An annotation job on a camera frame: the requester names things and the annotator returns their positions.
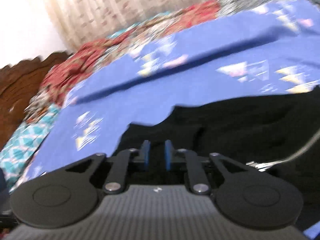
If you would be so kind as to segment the brown wooden headboard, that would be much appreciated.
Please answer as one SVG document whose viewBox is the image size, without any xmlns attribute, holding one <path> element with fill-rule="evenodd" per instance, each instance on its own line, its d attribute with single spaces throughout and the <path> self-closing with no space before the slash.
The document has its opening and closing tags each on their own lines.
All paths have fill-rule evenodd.
<svg viewBox="0 0 320 240">
<path fill-rule="evenodd" d="M 24 109 L 37 94 L 48 71 L 67 60 L 69 54 L 58 51 L 46 59 L 36 57 L 22 60 L 1 69 L 1 147 L 3 147 L 24 119 Z"/>
</svg>

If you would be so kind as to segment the black pants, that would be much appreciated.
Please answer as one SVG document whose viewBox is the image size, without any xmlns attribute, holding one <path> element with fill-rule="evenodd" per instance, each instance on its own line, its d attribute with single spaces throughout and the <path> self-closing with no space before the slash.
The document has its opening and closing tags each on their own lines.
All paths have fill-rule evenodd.
<svg viewBox="0 0 320 240">
<path fill-rule="evenodd" d="M 174 107 L 155 126 L 131 123 L 117 149 L 148 140 L 150 172 L 165 172 L 164 142 L 202 157 L 219 153 L 243 164 L 270 164 L 268 173 L 295 185 L 304 207 L 296 226 L 319 221 L 319 87 L 302 94 L 252 96 L 200 107 Z"/>
</svg>

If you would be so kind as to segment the blue patterned bed sheet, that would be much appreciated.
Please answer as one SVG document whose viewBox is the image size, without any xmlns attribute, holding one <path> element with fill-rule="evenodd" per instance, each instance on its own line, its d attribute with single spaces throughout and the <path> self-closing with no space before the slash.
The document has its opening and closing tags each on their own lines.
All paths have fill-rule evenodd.
<svg viewBox="0 0 320 240">
<path fill-rule="evenodd" d="M 141 46 L 77 85 L 36 157 L 37 177 L 93 154 L 115 156 L 131 123 L 155 126 L 176 106 L 315 87 L 319 8 L 308 0 L 268 2 L 202 23 Z M 279 229 L 233 223 L 209 196 L 190 192 L 185 174 L 165 168 L 152 175 L 149 155 L 148 168 L 130 163 L 125 190 L 102 194 L 86 218 L 57 229 L 18 220 L 8 239 L 305 239 L 297 221 Z"/>
</svg>

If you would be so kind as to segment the red floral patchwork quilt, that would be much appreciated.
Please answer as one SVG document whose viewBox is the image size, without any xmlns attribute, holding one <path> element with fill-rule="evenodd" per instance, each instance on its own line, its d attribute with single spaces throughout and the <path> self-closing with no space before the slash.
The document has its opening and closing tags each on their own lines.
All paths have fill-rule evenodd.
<svg viewBox="0 0 320 240">
<path fill-rule="evenodd" d="M 65 97 L 78 83 L 140 44 L 270 1 L 290 0 L 209 0 L 178 11 L 162 12 L 109 37 L 83 44 L 66 61 L 48 71 L 37 94 L 24 109 L 21 124 L 1 147 L 1 175 L 8 190 L 16 189 L 23 179 L 25 169 L 52 129 Z"/>
</svg>

